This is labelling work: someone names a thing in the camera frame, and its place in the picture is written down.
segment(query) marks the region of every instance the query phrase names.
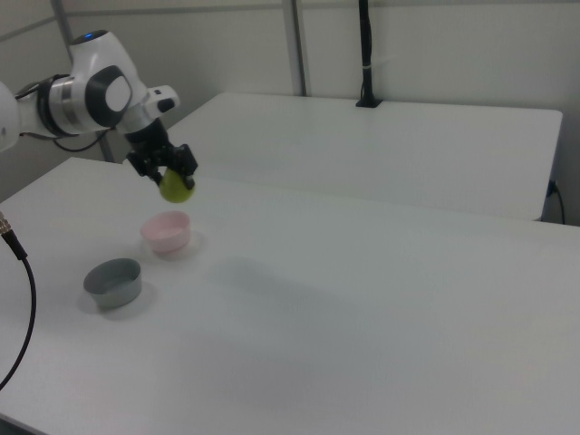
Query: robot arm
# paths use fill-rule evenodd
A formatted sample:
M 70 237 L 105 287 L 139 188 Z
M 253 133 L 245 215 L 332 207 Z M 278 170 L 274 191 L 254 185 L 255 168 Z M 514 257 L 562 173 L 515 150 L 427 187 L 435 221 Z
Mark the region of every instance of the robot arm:
M 178 95 L 169 86 L 148 89 L 110 32 L 76 38 L 71 52 L 70 75 L 33 83 L 16 97 L 0 83 L 0 150 L 14 145 L 19 134 L 64 138 L 114 127 L 129 141 L 132 151 L 127 158 L 141 176 L 153 179 L 164 198 L 187 199 L 197 162 L 188 145 L 169 143 L 159 120 L 179 105 Z M 168 169 L 164 176 L 160 167 Z

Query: green ball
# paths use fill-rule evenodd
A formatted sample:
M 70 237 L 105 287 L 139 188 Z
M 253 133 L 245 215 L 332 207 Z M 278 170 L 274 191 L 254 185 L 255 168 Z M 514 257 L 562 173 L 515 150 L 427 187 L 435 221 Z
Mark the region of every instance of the green ball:
M 167 169 L 159 184 L 159 193 L 168 202 L 185 202 L 191 198 L 195 188 L 189 190 L 179 174 L 171 169 Z

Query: table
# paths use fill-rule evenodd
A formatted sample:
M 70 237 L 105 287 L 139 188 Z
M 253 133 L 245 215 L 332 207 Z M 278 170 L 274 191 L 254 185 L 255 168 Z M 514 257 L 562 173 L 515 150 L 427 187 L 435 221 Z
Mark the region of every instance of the table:
M 170 129 L 212 177 L 538 219 L 562 113 L 224 93 Z
M 69 159 L 1 205 L 38 317 L 0 414 L 48 435 L 545 435 L 580 427 L 580 232 L 208 177 L 190 247 L 139 227 L 163 202 L 131 168 Z M 82 280 L 142 266 L 99 313 Z M 27 322 L 0 248 L 0 372 Z

